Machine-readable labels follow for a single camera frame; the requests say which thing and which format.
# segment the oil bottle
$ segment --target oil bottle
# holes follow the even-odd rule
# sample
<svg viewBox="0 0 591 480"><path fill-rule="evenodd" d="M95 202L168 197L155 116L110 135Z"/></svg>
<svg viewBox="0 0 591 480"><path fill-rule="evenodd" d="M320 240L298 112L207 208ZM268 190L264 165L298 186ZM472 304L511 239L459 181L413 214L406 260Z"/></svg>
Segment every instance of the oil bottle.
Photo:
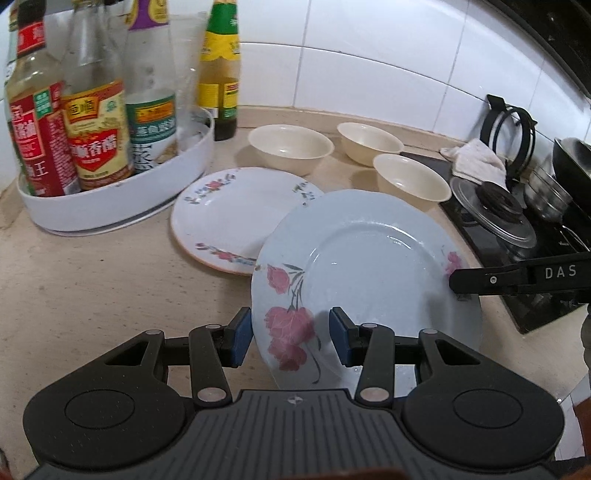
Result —
<svg viewBox="0 0 591 480"><path fill-rule="evenodd" d="M236 0L215 0L201 52L198 105L215 119L214 138L236 134L240 41Z"/></svg>
<svg viewBox="0 0 591 480"><path fill-rule="evenodd" d="M77 193L80 184L61 114L62 73L46 49L45 0L18 7L17 63L6 83L12 131L27 180L40 197Z"/></svg>

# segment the floral plate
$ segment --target floral plate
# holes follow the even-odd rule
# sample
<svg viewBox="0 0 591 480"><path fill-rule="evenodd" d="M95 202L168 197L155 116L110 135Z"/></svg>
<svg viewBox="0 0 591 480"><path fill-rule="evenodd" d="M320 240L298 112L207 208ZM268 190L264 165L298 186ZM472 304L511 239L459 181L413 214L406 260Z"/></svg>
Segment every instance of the floral plate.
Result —
<svg viewBox="0 0 591 480"><path fill-rule="evenodd" d="M252 276L252 329L280 388L349 388L361 368L341 365L328 312L416 337L435 328L478 350L477 296L458 300L449 275L466 265L429 216L383 193L342 190L292 211L269 236ZM397 366L396 396L415 386Z"/></svg>
<svg viewBox="0 0 591 480"><path fill-rule="evenodd" d="M189 185L170 225L191 257L229 273L252 275L263 242L294 208L323 193L291 173L233 168Z"/></svg>

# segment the cream bowl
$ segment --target cream bowl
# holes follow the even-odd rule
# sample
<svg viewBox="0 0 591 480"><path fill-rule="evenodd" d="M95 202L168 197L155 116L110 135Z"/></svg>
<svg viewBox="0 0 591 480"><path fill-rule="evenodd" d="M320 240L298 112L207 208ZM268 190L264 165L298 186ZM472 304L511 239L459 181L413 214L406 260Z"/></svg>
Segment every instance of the cream bowl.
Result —
<svg viewBox="0 0 591 480"><path fill-rule="evenodd" d="M447 182L429 167L401 155L374 158L379 191L394 195L423 212L452 197Z"/></svg>
<svg viewBox="0 0 591 480"><path fill-rule="evenodd" d="M376 155L399 154L404 144L392 134L371 125L347 122L337 127L345 153L367 167L374 164Z"/></svg>
<svg viewBox="0 0 591 480"><path fill-rule="evenodd" d="M335 150L323 134L296 125L264 125L255 128L248 141L267 167L300 177L311 173L320 160Z"/></svg>

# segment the condiment bottle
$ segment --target condiment bottle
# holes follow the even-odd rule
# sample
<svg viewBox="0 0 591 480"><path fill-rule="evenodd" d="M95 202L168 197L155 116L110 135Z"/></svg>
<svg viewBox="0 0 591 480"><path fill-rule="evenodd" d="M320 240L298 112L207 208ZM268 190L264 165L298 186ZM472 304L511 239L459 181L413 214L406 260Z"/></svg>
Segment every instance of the condiment bottle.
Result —
<svg viewBox="0 0 591 480"><path fill-rule="evenodd" d="M15 1L10 6L10 20L8 23L8 55L6 60L6 77L4 79L4 88L6 88L6 84L10 80L12 76L12 72L14 72L14 67L17 66L17 43L18 43L18 2ZM8 133L10 135L10 139L12 140L12 147L14 149L14 155L17 158L18 166L24 176L27 178L27 169L25 168L25 164L22 162L21 152L18 149L18 144L16 139L14 138L14 131L12 130L12 114L10 113L10 104L8 102L4 102L4 115L6 116L6 122L8 123ZM32 185L29 183L27 179L27 191L31 195L35 195L35 190L33 189Z"/></svg>
<svg viewBox="0 0 591 480"><path fill-rule="evenodd" d="M236 134L240 41L236 0L215 0L201 52L198 105L215 118L215 140Z"/></svg>
<svg viewBox="0 0 591 480"><path fill-rule="evenodd" d="M177 154L176 76L166 0L135 0L125 46L125 103L136 171Z"/></svg>
<svg viewBox="0 0 591 480"><path fill-rule="evenodd" d="M61 114L60 63L45 45L45 8L45 0L19 5L17 63L6 95L27 180L35 195L56 197L80 185Z"/></svg>
<svg viewBox="0 0 591 480"><path fill-rule="evenodd" d="M109 37L102 0L74 1L64 71L64 121L83 190L129 177L123 67Z"/></svg>

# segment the round condiment tray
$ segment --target round condiment tray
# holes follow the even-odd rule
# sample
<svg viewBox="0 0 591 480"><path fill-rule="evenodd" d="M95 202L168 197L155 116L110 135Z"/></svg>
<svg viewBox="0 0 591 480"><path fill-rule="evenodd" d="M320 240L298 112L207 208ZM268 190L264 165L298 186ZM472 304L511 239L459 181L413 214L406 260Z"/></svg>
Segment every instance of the round condiment tray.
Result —
<svg viewBox="0 0 591 480"><path fill-rule="evenodd" d="M34 197L21 177L18 191L31 220L51 233L84 236L123 228L161 211L205 172L213 160L213 128L201 127L203 138L186 151L117 183L62 197Z"/></svg>

